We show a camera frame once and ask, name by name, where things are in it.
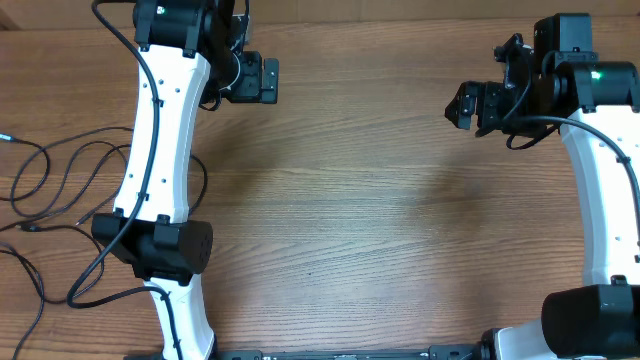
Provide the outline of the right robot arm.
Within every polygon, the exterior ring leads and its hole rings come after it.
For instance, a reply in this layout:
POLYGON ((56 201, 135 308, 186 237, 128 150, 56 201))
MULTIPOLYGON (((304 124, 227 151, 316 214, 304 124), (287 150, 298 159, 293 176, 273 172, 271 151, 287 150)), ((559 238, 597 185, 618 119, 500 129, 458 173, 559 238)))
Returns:
POLYGON ((457 128, 494 131, 531 148, 559 134, 584 231, 583 283, 548 295, 540 317, 486 331, 457 359, 630 359, 639 354, 639 73, 603 61, 586 13, 539 20, 534 42, 494 51, 502 82, 463 82, 445 109, 457 128))

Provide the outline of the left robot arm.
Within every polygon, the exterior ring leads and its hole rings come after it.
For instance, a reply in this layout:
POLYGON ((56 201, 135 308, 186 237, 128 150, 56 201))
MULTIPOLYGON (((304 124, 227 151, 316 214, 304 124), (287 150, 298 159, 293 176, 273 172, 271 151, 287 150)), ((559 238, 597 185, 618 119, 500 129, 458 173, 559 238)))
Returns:
POLYGON ((213 230, 190 216, 188 170, 196 115, 222 101, 273 104, 279 63, 245 49, 250 17, 226 0, 138 0, 127 47, 139 65, 126 173, 93 237, 128 264, 154 301, 164 359, 211 359, 216 336, 201 276, 213 230))

